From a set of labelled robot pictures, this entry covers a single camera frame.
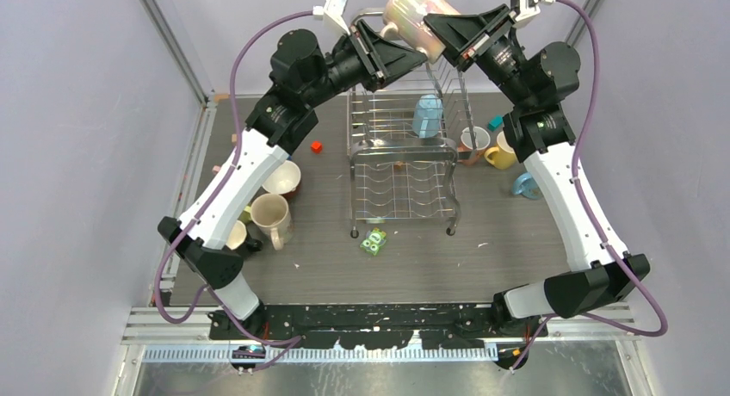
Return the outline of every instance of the orange block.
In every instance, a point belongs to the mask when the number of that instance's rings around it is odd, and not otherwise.
[[[322,143],[318,140],[315,140],[314,142],[312,142],[312,146],[310,146],[310,148],[312,148],[312,152],[320,153],[322,152]]]

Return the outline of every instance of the metal drying rack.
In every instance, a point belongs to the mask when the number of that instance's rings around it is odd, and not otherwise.
[[[361,10],[352,24],[382,9]],[[420,138],[413,131],[416,105],[423,95],[442,101],[437,131]],[[461,218],[455,196],[454,168],[468,132],[476,148],[472,112],[463,74],[445,59],[425,64],[390,86],[369,92],[358,85],[347,95],[347,149],[350,155],[350,236],[359,237],[357,221],[447,219],[454,235]]]

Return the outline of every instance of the table surface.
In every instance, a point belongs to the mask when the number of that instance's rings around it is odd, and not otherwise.
[[[256,99],[239,98],[241,120]],[[472,94],[475,126],[485,127],[496,114],[510,110],[501,94]],[[270,304],[403,303],[491,301],[495,293],[538,282],[568,271],[566,253],[544,200],[510,194],[524,172],[484,160],[458,165],[456,197],[461,221],[453,237],[445,220],[394,220],[377,226],[387,245],[372,257],[359,244],[374,227],[359,221],[360,239],[350,237],[350,174],[346,153],[346,104],[337,97],[317,108],[319,124],[307,136],[293,161],[302,173],[300,192],[290,202],[294,238],[274,251],[256,226],[249,231],[264,240],[260,253],[247,259],[244,277]],[[212,168],[232,150],[230,102],[220,101],[203,163],[198,194],[213,178]],[[320,154],[309,150],[318,140]],[[187,305],[201,279],[187,266],[178,270],[170,303]],[[212,305],[206,294],[203,305]]]

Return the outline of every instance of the cable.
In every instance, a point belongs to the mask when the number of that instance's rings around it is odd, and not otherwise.
[[[274,364],[274,362],[276,360],[278,360],[280,357],[284,356],[284,354],[286,354],[287,351],[289,351],[290,349],[292,349],[301,340],[301,338],[299,336],[297,336],[297,337],[292,337],[292,338],[290,338],[288,340],[283,340],[283,341],[279,341],[279,342],[270,342],[269,340],[264,340],[264,339],[261,339],[259,337],[256,337],[256,336],[250,334],[240,324],[240,322],[238,322],[238,319],[236,319],[236,317],[231,313],[231,310],[229,310],[228,307],[226,307],[226,306],[223,305],[223,303],[220,301],[220,299],[215,294],[215,292],[211,288],[208,288],[208,285],[203,285],[203,286],[201,286],[198,289],[197,293],[195,294],[195,297],[193,298],[192,303],[190,304],[190,308],[188,309],[188,311],[181,318],[176,319],[176,318],[170,316],[167,313],[167,311],[165,311],[165,309],[164,309],[164,305],[163,305],[163,301],[162,301],[162,292],[160,291],[160,282],[162,280],[162,273],[164,271],[164,267],[167,265],[167,262],[169,262],[169,260],[172,258],[172,254],[175,252],[177,246],[181,243],[181,241],[185,238],[185,236],[188,235],[188,232],[190,232],[190,230],[193,228],[193,226],[195,226],[195,223],[198,222],[198,220],[200,220],[200,218],[205,213],[205,211],[207,210],[207,208],[213,203],[213,200],[215,200],[215,197],[218,196],[218,194],[220,193],[220,191],[226,186],[226,184],[228,183],[228,180],[231,179],[231,175],[236,170],[236,166],[235,165],[238,164],[238,160],[241,157],[241,150],[242,150],[242,148],[241,148],[241,140],[242,139],[240,137],[241,137],[241,131],[242,131],[242,129],[241,129],[241,122],[240,122],[240,119],[238,117],[238,106],[237,106],[236,98],[235,98],[235,94],[236,94],[236,74],[238,72],[238,66],[241,64],[241,60],[243,60],[245,54],[249,51],[249,49],[251,48],[251,46],[253,46],[253,44],[259,38],[261,38],[261,36],[263,36],[264,34],[266,34],[272,28],[275,28],[275,27],[283,24],[284,22],[289,22],[289,21],[292,21],[294,19],[298,19],[300,17],[305,17],[305,16],[309,16],[309,15],[312,15],[312,11],[311,10],[301,11],[299,13],[294,13],[292,15],[287,15],[287,16],[282,17],[281,19],[279,19],[279,20],[277,20],[275,22],[270,23],[268,26],[266,26],[265,28],[262,28],[256,34],[254,34],[253,37],[251,37],[251,39],[248,41],[248,43],[246,43],[246,45],[244,46],[244,48],[241,49],[241,52],[238,54],[238,56],[234,60],[234,62],[233,62],[233,68],[231,69],[231,80],[230,80],[229,86],[230,86],[230,89],[231,89],[231,107],[232,107],[232,110],[233,110],[233,123],[234,123],[234,125],[236,127],[236,134],[238,135],[238,139],[236,140],[236,149],[235,149],[235,152],[233,154],[233,160],[231,162],[230,167],[226,171],[226,174],[223,176],[223,178],[218,183],[218,186],[215,187],[215,189],[213,190],[213,193],[208,197],[208,199],[205,200],[205,202],[203,202],[203,204],[200,207],[200,209],[198,210],[198,212],[195,213],[194,218],[182,229],[182,231],[177,235],[177,237],[175,237],[175,239],[172,240],[172,242],[170,243],[170,248],[168,248],[167,251],[164,253],[163,259],[160,262],[160,264],[158,266],[158,269],[157,269],[157,271],[155,273],[155,282],[154,282],[154,300],[155,300],[155,306],[157,307],[157,309],[158,309],[158,311],[160,313],[160,316],[162,316],[162,318],[165,321],[167,321],[168,323],[172,323],[174,325],[177,325],[177,324],[180,324],[180,323],[184,322],[185,320],[187,320],[190,317],[190,315],[193,313],[193,311],[195,310],[195,307],[198,304],[198,300],[200,299],[202,292],[207,289],[208,292],[213,296],[213,298],[216,299],[216,301],[219,302],[219,304],[223,308],[223,311],[226,312],[226,315],[228,316],[228,318],[231,319],[231,321],[233,322],[233,325],[236,326],[236,328],[241,332],[241,334],[243,334],[244,336],[248,337],[249,339],[258,341],[259,343],[261,343],[263,345],[268,345],[268,346],[283,346],[283,345],[289,344],[289,346],[284,351],[282,351],[277,357],[273,358],[269,362],[264,363],[261,366],[257,366],[256,368],[253,369],[253,371],[263,370],[265,368],[268,368],[272,364]]]
[[[578,6],[576,3],[572,2],[571,0],[555,0],[558,3],[562,3],[571,9],[578,12],[580,15],[580,18],[583,19],[585,22],[585,27],[588,29],[588,34],[591,37],[591,47],[593,49],[593,84],[591,86],[591,100],[588,103],[588,113],[585,115],[585,123],[583,124],[583,129],[580,131],[580,135],[578,136],[578,141],[575,144],[575,151],[572,155],[572,162],[571,162],[571,172],[573,176],[578,176],[578,161],[580,159],[580,152],[583,149],[583,144],[585,142],[585,136],[588,135],[588,131],[591,127],[591,123],[593,121],[593,112],[596,109],[596,97],[597,97],[597,91],[598,91],[598,78],[600,76],[601,72],[601,59],[598,53],[598,36],[596,34],[596,28],[593,26],[593,21],[590,16],[583,10],[580,6]],[[591,208],[591,205],[588,203],[588,200],[585,198],[585,192],[583,191],[583,185],[580,182],[580,179],[574,179],[575,183],[575,190],[576,193],[578,193],[578,198],[580,199],[580,203],[583,205],[583,209],[585,210],[585,213],[588,215],[588,219],[593,224],[593,227],[596,228],[596,232],[598,233],[598,237],[601,239],[601,242],[606,245],[606,250],[609,252],[611,257],[616,261],[616,264],[618,264],[619,268],[623,271],[624,274],[626,274],[626,277],[636,286],[636,288],[641,292],[641,294],[646,298],[646,301],[649,302],[649,305],[652,307],[654,312],[657,314],[657,317],[659,318],[659,329],[656,331],[646,331],[637,329],[635,327],[631,327],[629,325],[622,325],[621,323],[618,323],[611,319],[606,319],[605,317],[597,316],[596,314],[591,314],[589,312],[583,314],[589,319],[594,319],[596,321],[600,321],[602,323],[605,323],[607,325],[611,325],[617,329],[621,329],[624,331],[628,331],[630,333],[633,333],[638,336],[647,336],[647,337],[659,337],[666,334],[667,330],[669,329],[669,324],[666,319],[666,315],[664,311],[662,310],[659,303],[654,299],[651,293],[649,293],[649,290],[644,286],[644,284],[639,280],[639,278],[634,274],[633,271],[623,262],[623,259],[621,256],[616,252],[616,249],[614,249],[613,245],[608,244],[608,237],[606,236],[606,232],[601,227],[601,223],[598,222],[598,218],[596,217],[596,214],[593,212],[593,208]],[[537,327],[537,331],[532,336],[532,338],[527,343],[527,346],[525,346],[525,350],[522,352],[522,354],[517,358],[517,361],[512,364],[510,367],[510,371],[514,373],[514,369],[519,366],[520,362],[523,360],[524,356],[527,354],[530,347],[532,347],[532,343],[535,342],[535,339],[537,338],[537,335],[542,331],[542,329],[545,327],[545,325],[548,323],[548,321],[555,317],[556,314],[548,314],[545,316],[545,319],[542,320],[542,323],[540,323],[540,326]]]

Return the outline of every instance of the white wall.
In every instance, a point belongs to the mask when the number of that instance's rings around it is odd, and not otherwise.
[[[325,0],[160,0],[165,15],[176,37],[182,38],[187,56],[192,56],[194,66],[200,62],[204,73],[200,78],[209,79],[216,93],[228,93],[231,65],[241,47],[263,26],[297,11],[311,9]],[[510,0],[447,0],[463,14],[478,14],[493,9]],[[349,0],[345,10],[346,20],[365,7],[384,7],[387,0]],[[546,7],[542,16],[521,31],[523,44],[528,52],[554,40],[564,40],[575,21],[570,10],[558,6]],[[379,18],[370,18],[371,26],[381,27]],[[286,23],[283,28],[262,37],[251,48],[239,70],[237,94],[261,94],[269,81],[269,59],[276,50],[276,41],[291,28],[308,28],[319,38],[323,51],[330,51],[336,37],[325,30],[322,22],[312,18]],[[493,84],[479,71],[470,71],[468,87],[472,91],[495,90]]]
[[[646,279],[669,333],[645,339],[659,394],[727,394],[730,323],[730,9],[724,0],[606,0],[596,17],[603,75],[583,156],[612,226],[646,253]],[[578,45],[583,86],[564,105],[578,131],[591,47]],[[658,325],[640,294],[637,320]]]
[[[138,0],[0,0],[0,393],[108,390],[200,113]]]

